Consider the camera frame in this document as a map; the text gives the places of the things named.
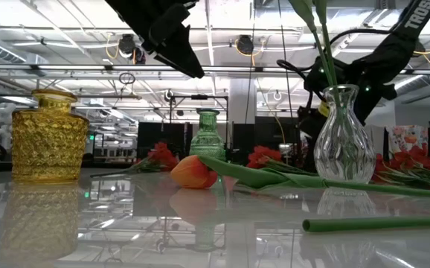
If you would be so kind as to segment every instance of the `orange tulip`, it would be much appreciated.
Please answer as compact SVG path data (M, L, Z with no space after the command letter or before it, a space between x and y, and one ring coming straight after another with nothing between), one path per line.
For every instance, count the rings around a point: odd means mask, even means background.
M188 156L170 172L172 179L183 188L209 188L216 182L216 172L209 171L198 156Z

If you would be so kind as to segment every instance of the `flower stem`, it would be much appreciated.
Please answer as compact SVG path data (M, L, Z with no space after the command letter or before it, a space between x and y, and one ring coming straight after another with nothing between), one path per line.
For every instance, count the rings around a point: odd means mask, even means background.
M322 25L322 36L324 40L324 46L326 47L327 64L329 65L329 70L333 79L333 84L334 86L337 86L336 69L334 67L333 52L331 51L329 34L327 32L327 25L325 23Z
M329 83L330 86L334 86L334 102L336 103L337 107L341 107L341 100L339 98L339 92L338 89L335 87L336 84L334 84L333 78L331 76L331 71L330 68L327 64L327 60L326 60L326 55L324 55L324 52L322 51L322 46L321 46L321 40L319 40L319 36L317 34L317 32L312 32L312 34L314 35L314 39L316 41L318 50L319 50L319 57L321 58L321 62L322 62L322 66L324 67L324 73L327 76L327 82Z
M321 57L321 62L322 62L322 66L324 68L324 73L326 74L326 77L327 77L327 82L329 83L329 86L334 86L333 78L331 77L329 66L327 65L326 56L324 55L324 52L322 51L321 40L319 40L318 33L313 31L312 35L314 35L314 39L316 41L316 45L317 45L318 50L319 50L319 56Z

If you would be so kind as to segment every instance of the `textured glass vase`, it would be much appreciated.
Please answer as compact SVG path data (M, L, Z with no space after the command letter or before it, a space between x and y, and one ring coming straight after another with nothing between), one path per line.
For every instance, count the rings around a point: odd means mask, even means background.
M12 177L18 183L68 183L80 176L89 121L72 115L76 96L33 90L39 108L13 113Z
M211 156L225 161L225 146L216 131L216 116L220 112L212 109L199 109L199 131L192 139L190 155Z
M330 113L315 145L316 169L326 179L368 183L376 165L376 155L372 141L353 112L359 88L354 85L336 88L340 107L334 101L335 88L324 90Z

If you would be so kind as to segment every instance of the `green glass bottle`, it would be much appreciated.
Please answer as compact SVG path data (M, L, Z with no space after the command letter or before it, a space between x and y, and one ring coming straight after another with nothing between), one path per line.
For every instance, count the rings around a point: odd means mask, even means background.
M225 161L225 146L216 131L216 116L219 111L213 109L198 109L200 115L199 131L192 139L190 155L211 156Z

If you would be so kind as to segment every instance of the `glossy white table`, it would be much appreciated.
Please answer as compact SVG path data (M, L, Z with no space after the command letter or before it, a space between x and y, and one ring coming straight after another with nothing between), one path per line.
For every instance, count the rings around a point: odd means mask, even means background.
M430 268L430 229L309 234L309 218L430 216L430 199L180 189L167 174L19 186L0 173L0 267Z

